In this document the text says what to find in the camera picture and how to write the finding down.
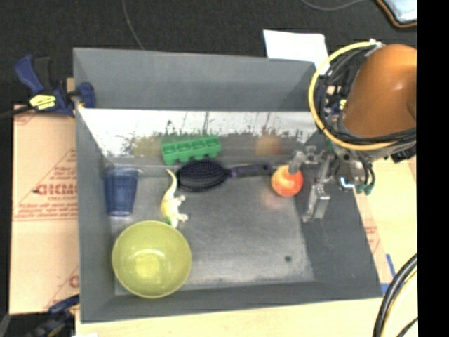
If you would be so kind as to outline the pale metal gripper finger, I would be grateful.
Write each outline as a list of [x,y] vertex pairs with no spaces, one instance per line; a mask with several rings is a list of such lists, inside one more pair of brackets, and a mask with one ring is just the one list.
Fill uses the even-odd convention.
[[309,155],[303,151],[295,151],[288,164],[288,173],[295,175],[304,164],[309,163]]
[[307,206],[302,214],[302,221],[322,220],[330,202],[330,195],[323,183],[316,183],[310,187]]

